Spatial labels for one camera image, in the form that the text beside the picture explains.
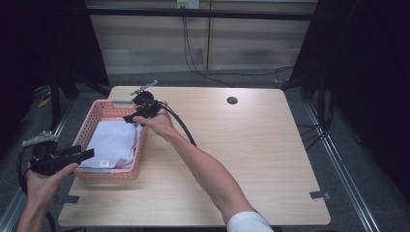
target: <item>metal rail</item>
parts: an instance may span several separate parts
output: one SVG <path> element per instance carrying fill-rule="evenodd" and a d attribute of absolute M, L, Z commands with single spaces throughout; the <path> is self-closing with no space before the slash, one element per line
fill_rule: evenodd
<path fill-rule="evenodd" d="M 30 7 L 29 14 L 50 15 L 128 15 L 128 16 L 177 16 L 177 17 L 213 17 L 311 21 L 314 19 L 334 19 L 337 15 L 313 17 L 311 13 L 245 12 L 224 10 L 169 9 L 169 8 L 120 8 L 120 7 Z"/>
<path fill-rule="evenodd" d="M 313 104 L 307 103 L 306 104 L 307 112 L 310 116 L 311 121 L 314 125 L 320 125 L 319 119 L 317 118 L 317 112 L 314 108 Z M 338 153 L 332 138 L 329 136 L 328 133 L 324 132 L 322 127 L 316 127 L 317 132 L 322 134 L 322 143 L 328 152 L 329 158 L 332 161 L 332 164 L 335 167 L 338 177 L 340 178 L 344 189 L 346 190 L 355 210 L 358 214 L 362 224 L 367 232 L 380 232 L 379 227 L 371 213 L 371 210 L 367 206 L 367 203 L 362 198 L 359 190 L 356 187 L 352 177 L 350 176 L 349 171 L 347 170 L 346 166 L 343 163 L 343 159 L 341 158 L 340 154 Z"/>
<path fill-rule="evenodd" d="M 63 117 L 56 126 L 53 134 L 57 136 L 55 140 L 58 139 L 61 131 L 63 130 L 64 126 L 66 125 L 68 115 L 70 111 L 73 109 L 75 100 L 70 100 L 69 105 L 67 106 L 66 110 L 64 111 Z M 9 232 L 12 231 L 15 227 L 20 215 L 23 211 L 24 205 L 26 203 L 26 195 L 23 191 L 18 188 L 15 193 L 15 197 L 13 197 L 12 201 L 9 203 L 8 207 L 6 208 L 3 215 L 0 217 L 0 231 L 1 232 Z"/>

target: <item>shirt sleeve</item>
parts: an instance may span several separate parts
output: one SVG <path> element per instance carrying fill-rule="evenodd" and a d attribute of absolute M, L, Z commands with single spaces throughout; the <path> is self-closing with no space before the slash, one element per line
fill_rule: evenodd
<path fill-rule="evenodd" d="M 234 215 L 226 226 L 228 232 L 272 232 L 272 227 L 257 212 L 241 212 Z"/>

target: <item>pink plastic basket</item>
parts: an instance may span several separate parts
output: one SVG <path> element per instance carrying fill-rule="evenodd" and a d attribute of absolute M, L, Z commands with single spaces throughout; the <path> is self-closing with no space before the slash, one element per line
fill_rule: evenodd
<path fill-rule="evenodd" d="M 88 143 L 90 142 L 100 121 L 124 120 L 124 116 L 133 114 L 134 112 L 135 110 L 133 108 L 115 107 L 112 101 L 94 101 L 73 145 L 81 145 L 81 150 L 84 151 L 87 148 Z M 109 169 L 79 167 L 74 171 L 74 174 L 78 178 L 84 180 L 134 180 L 138 173 L 146 131 L 147 129 L 145 127 L 141 130 L 131 168 Z"/>

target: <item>white cloth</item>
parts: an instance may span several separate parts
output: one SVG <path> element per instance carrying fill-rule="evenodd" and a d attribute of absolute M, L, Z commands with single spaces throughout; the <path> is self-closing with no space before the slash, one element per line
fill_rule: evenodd
<path fill-rule="evenodd" d="M 139 124 L 124 121 L 99 122 L 87 146 L 87 150 L 94 149 L 94 157 L 80 167 L 130 168 L 141 129 Z"/>
<path fill-rule="evenodd" d="M 226 226 L 228 232 L 272 232 L 272 227 L 257 212 L 241 212 L 234 215 Z"/>

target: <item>table surface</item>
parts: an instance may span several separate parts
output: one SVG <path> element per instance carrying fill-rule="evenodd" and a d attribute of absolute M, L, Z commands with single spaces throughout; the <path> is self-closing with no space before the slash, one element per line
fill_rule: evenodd
<path fill-rule="evenodd" d="M 130 100 L 138 87 L 114 87 Z M 329 212 L 281 90 L 151 87 L 187 125 L 197 146 L 217 158 L 251 205 L 272 225 L 327 224 Z M 236 104 L 227 102 L 235 97 Z M 175 127 L 184 134 L 178 123 Z M 59 217 L 63 226 L 224 226 L 220 212 L 173 148 L 148 130 L 134 181 L 75 178 Z"/>

